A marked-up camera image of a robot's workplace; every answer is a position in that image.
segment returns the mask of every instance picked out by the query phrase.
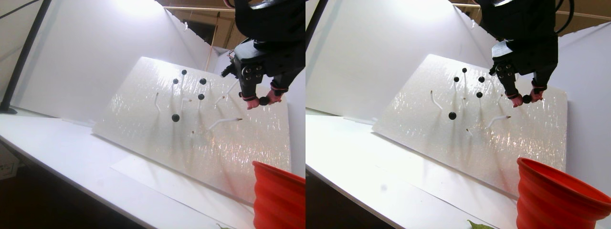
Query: white table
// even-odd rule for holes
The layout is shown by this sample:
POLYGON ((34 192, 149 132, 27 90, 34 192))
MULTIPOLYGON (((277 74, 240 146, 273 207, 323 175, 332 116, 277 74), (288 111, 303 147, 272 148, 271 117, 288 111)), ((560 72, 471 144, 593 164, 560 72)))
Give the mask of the white table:
POLYGON ((322 115, 305 120, 307 169, 388 224, 469 229, 468 219, 516 228, 514 200, 372 134, 370 125, 322 115))
POLYGON ((31 116, 1 114, 0 140, 115 211, 149 228, 229 227, 113 170, 131 153, 92 135, 91 128, 31 116))

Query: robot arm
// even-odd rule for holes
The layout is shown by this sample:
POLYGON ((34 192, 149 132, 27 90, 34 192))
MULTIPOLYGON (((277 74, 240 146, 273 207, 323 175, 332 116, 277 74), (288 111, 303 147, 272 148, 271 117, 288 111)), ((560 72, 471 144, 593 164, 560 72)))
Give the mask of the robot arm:
MULTIPOLYGON (((547 82, 558 64, 558 32, 554 31, 554 0, 478 0, 481 5, 481 26, 504 41, 492 47, 494 65, 490 75, 496 75, 514 107, 522 102, 542 99, 547 82), (533 90, 522 97, 515 74, 534 74, 533 90)), ((570 0, 571 13, 574 8, 570 0)))
POLYGON ((240 80, 240 97, 248 109, 280 102, 306 66, 309 33, 320 15, 313 16, 314 23, 311 21, 306 31, 304 0, 267 0, 256 5, 249 5, 248 0, 235 0, 235 10, 236 26, 248 39, 234 49, 231 64, 221 76, 231 73, 240 80), (259 98, 256 88, 264 75, 274 79, 267 96, 259 98))

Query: black pole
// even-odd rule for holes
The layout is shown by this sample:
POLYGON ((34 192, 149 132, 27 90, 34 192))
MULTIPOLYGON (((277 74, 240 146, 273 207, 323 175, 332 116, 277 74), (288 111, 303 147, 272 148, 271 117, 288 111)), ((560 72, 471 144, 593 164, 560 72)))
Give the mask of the black pole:
POLYGON ((312 14, 312 18, 310 19, 310 23, 307 25, 307 29, 305 29, 305 48, 310 45, 310 40, 314 35, 314 30, 318 25, 318 21, 320 20, 320 16, 323 15, 324 7, 327 5, 328 0, 320 0, 318 1, 318 5, 316 5, 316 9, 314 9, 314 13, 312 14))
POLYGON ((13 75, 10 77, 9 85, 4 93, 4 98, 2 98, 2 103, 0 103, 0 113, 17 114, 16 110, 10 108, 10 100, 13 98, 13 93, 15 92, 15 88, 17 88, 19 76, 21 76, 23 66, 26 64, 27 55, 30 53, 30 49, 32 49, 32 44, 34 43, 34 39, 36 39, 36 34, 38 34, 38 29, 40 29, 40 25, 42 24, 43 19, 45 19, 46 10, 49 9, 50 4, 51 0, 43 0, 42 4, 40 5, 40 10, 38 10, 34 23, 32 23, 30 33, 27 34, 26 43, 21 49, 21 54, 19 55, 19 59, 17 59, 17 64, 13 70, 13 75))

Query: black ball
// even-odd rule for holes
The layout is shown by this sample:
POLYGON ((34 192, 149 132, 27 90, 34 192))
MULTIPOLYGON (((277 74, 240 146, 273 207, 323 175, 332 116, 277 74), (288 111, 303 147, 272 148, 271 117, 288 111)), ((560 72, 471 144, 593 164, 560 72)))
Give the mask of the black ball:
POLYGON ((524 103, 530 103, 532 100, 533 100, 533 97, 531 97, 530 95, 522 96, 522 102, 524 103))
POLYGON ((269 104, 269 98, 267 98, 267 96, 259 98, 259 105, 265 106, 267 104, 269 104))

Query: cable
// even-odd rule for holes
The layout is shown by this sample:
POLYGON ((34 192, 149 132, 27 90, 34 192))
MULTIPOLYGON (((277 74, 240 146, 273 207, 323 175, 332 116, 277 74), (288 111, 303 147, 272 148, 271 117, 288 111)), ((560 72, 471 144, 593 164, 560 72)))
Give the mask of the cable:
POLYGON ((565 0, 560 0, 558 2, 558 5, 556 6, 556 11, 558 11, 558 9, 560 9, 560 6, 562 6, 562 2, 564 2, 565 0))
POLYGON ((223 2, 225 3, 225 5, 231 9, 235 9, 234 5, 231 5, 231 3, 229 2, 229 0, 223 0, 223 2))
POLYGON ((14 9, 14 10, 12 10, 11 12, 5 13, 4 15, 0 16, 0 19, 3 19, 5 16, 9 16, 11 13, 15 13, 15 11, 20 10, 21 8, 26 7, 26 6, 28 6, 29 4, 35 3, 35 2, 37 2, 37 1, 39 1, 39 0, 34 0, 34 1, 31 1, 31 2, 26 3, 25 5, 22 5, 22 6, 20 6, 20 7, 17 7, 17 9, 14 9))
POLYGON ((556 34, 559 34, 563 30, 565 30, 566 27, 569 26, 569 23, 571 23, 571 20, 573 19, 573 14, 575 13, 575 0, 569 0, 569 6, 571 8, 571 10, 569 11, 569 18, 566 20, 565 25, 562 26, 562 28, 560 28, 558 31, 556 31, 556 34))

